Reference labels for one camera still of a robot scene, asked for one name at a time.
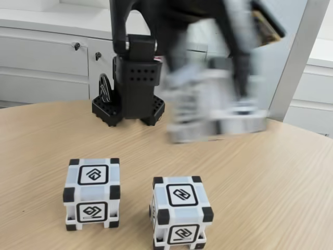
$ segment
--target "cabinet drawer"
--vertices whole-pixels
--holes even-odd
[[[333,77],[304,73],[293,99],[333,104]]]
[[[41,103],[89,99],[89,84],[0,75],[0,100]]]
[[[289,107],[284,122],[330,137],[333,135],[333,111]]]
[[[2,67],[88,76],[87,47],[9,37],[0,44]]]

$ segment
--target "table surface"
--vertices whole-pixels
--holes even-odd
[[[215,213],[205,249],[333,249],[331,139],[272,121],[262,133],[172,145],[167,122],[109,128],[89,101],[0,110],[0,248],[152,249],[152,178],[199,175]],[[121,161],[120,227],[67,232],[69,159],[111,157]]]

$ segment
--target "white wall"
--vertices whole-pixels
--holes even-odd
[[[333,40],[333,0],[330,0],[318,38]]]
[[[76,4],[76,5],[92,6],[105,9],[110,8],[109,0],[60,0],[60,2],[64,4]]]

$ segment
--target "drawer handle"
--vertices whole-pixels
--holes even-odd
[[[74,48],[77,51],[81,47],[80,43],[75,43]]]
[[[98,61],[102,57],[102,54],[100,52],[96,53],[96,61]]]

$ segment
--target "printed symbol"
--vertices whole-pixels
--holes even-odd
[[[189,241],[189,240],[191,240],[191,238],[189,238],[189,237],[192,235],[192,233],[191,233],[191,231],[189,231],[186,228],[177,230],[175,232],[175,234],[177,234],[180,237],[180,239],[174,239],[174,241]]]
[[[152,206],[152,213],[151,213],[152,219],[153,221],[155,221],[155,217],[156,217],[156,211],[155,211],[155,206]]]
[[[183,201],[189,199],[191,195],[187,193],[184,189],[176,189],[173,192],[174,195],[176,195],[179,199],[182,199]]]
[[[86,175],[92,179],[93,181],[98,180],[101,175],[100,175],[101,171],[99,171],[98,169],[94,168],[93,170],[89,171]]]
[[[96,216],[99,212],[101,212],[102,209],[99,207],[87,207],[83,212],[87,215],[90,215],[88,217],[83,217],[83,219],[95,219],[95,218],[102,218],[102,216]]]

